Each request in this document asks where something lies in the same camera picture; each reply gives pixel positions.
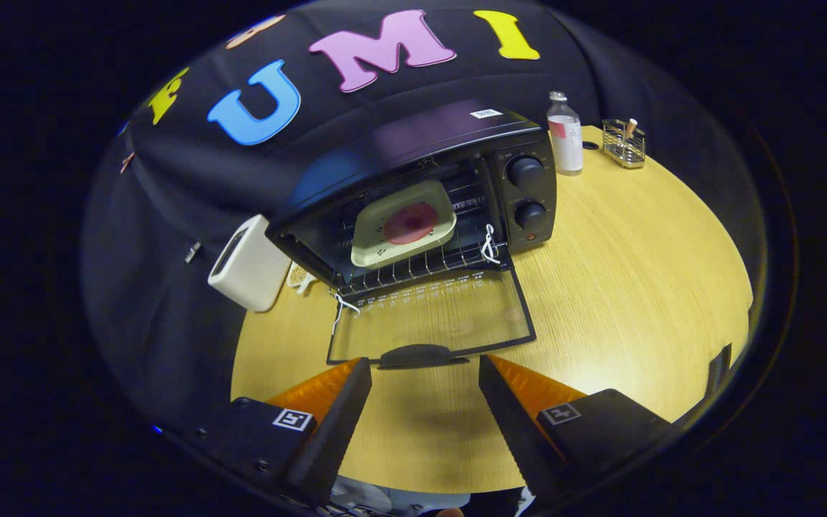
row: black cloth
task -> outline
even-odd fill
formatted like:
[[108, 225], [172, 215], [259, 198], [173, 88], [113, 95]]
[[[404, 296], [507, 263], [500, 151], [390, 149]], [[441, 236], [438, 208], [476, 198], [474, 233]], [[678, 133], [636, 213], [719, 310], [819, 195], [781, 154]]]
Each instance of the black cloth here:
[[[371, 85], [341, 93], [335, 66], [308, 46], [338, 30], [377, 36], [381, 19], [404, 9], [426, 11], [427, 25], [456, 58], [412, 68], [401, 50], [397, 73], [377, 70]], [[541, 59], [499, 56], [498, 39], [473, 16], [476, 9], [514, 14]], [[112, 372], [156, 423], [190, 428], [229, 400], [244, 311], [206, 278], [234, 229], [256, 213], [276, 213], [318, 154], [395, 118], [464, 98], [545, 124], [548, 92], [561, 90], [584, 124], [637, 118], [652, 137], [650, 155], [714, 210], [755, 281], [764, 226], [732, 141], [677, 82], [583, 23], [537, 4], [501, 0], [322, 0], [289, 11], [267, 30], [274, 29], [276, 38], [262, 32], [231, 50], [221, 42], [191, 62], [161, 121], [152, 125], [145, 104], [136, 109], [96, 173], [83, 226], [85, 308]], [[285, 129], [245, 146], [207, 122], [212, 106], [235, 89], [252, 111], [272, 111], [272, 97], [246, 81], [277, 59], [302, 93]], [[169, 71], [169, 79], [178, 72]], [[134, 160], [119, 174], [131, 152]], [[187, 264], [184, 255], [197, 241], [202, 248]]]

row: white wire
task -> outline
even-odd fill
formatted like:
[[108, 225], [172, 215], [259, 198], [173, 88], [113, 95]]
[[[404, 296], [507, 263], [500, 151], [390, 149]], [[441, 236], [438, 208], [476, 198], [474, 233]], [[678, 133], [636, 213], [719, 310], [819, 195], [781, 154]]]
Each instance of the white wire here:
[[356, 307], [354, 304], [351, 304], [350, 302], [344, 301], [344, 298], [342, 298], [340, 294], [336, 294], [336, 292], [334, 292], [334, 298], [337, 299], [339, 305], [337, 306], [337, 320], [334, 320], [334, 327], [331, 328], [331, 336], [334, 336], [334, 333], [337, 331], [337, 322], [340, 321], [340, 315], [344, 313], [344, 306], [353, 309], [357, 312], [357, 314], [361, 314], [359, 312], [359, 307]]
[[483, 246], [480, 246], [480, 255], [485, 258], [486, 261], [493, 262], [495, 264], [499, 264], [500, 262], [497, 261], [496, 258], [493, 256], [497, 256], [500, 254], [499, 250], [496, 248], [492, 248], [493, 242], [493, 225], [487, 225], [487, 238], [483, 241]]

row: white toaster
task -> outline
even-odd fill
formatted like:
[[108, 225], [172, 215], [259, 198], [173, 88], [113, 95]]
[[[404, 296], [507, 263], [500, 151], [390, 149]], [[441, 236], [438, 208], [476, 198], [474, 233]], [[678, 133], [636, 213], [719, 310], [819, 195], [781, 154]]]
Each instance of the white toaster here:
[[217, 291], [249, 311], [273, 307], [291, 261], [263, 234], [267, 223], [259, 214], [242, 223], [207, 278]]

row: red circle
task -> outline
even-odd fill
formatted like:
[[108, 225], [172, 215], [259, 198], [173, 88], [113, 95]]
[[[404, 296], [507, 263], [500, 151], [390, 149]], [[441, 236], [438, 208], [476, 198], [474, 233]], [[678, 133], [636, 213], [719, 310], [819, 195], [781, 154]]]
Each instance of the red circle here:
[[437, 222], [439, 214], [425, 202], [407, 205], [385, 220], [385, 240], [391, 244], [417, 242], [429, 235]]

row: cream-colored plate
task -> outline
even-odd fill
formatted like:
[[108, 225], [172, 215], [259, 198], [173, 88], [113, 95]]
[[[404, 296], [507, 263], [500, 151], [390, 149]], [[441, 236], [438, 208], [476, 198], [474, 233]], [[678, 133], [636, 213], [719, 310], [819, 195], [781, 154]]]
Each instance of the cream-colored plate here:
[[[391, 244], [382, 235], [385, 222], [401, 208], [424, 202], [436, 210], [437, 221], [433, 231], [424, 238], [408, 244]], [[365, 207], [357, 216], [353, 232], [353, 250], [350, 259], [360, 268], [377, 269], [407, 259], [427, 249], [442, 246], [451, 240], [455, 232], [457, 216], [452, 209], [449, 194], [442, 183], [427, 180], [398, 190], [390, 196]]]

